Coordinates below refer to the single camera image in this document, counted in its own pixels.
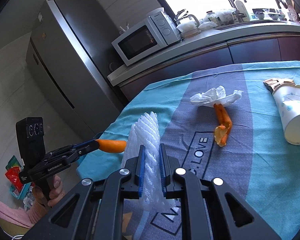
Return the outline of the pink sleeve left forearm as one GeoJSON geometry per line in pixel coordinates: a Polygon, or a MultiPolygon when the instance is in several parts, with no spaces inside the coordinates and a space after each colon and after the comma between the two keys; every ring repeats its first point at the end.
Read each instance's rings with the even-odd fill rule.
{"type": "Polygon", "coordinates": [[[35,201],[27,215],[32,224],[36,224],[41,218],[43,218],[48,213],[48,208],[43,204],[44,195],[40,189],[33,188],[32,194],[35,201]]]}

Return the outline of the person left hand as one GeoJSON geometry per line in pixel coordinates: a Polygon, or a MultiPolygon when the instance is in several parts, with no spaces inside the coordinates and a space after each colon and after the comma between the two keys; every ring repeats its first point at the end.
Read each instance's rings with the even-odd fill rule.
{"type": "Polygon", "coordinates": [[[42,193],[41,189],[35,186],[32,190],[32,194],[36,201],[43,204],[45,207],[54,207],[64,196],[63,182],[58,175],[53,176],[53,187],[50,190],[49,198],[47,199],[42,193]]]}

